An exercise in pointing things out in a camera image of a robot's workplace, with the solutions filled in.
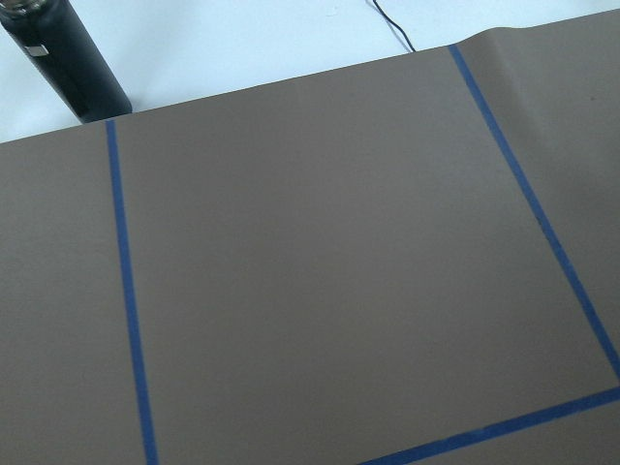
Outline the black water bottle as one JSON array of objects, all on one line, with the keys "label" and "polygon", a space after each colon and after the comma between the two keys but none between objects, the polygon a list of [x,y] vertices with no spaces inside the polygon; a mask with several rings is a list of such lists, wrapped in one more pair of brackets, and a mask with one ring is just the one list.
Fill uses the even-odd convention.
[{"label": "black water bottle", "polygon": [[1,25],[79,122],[133,111],[70,2],[3,1]]}]

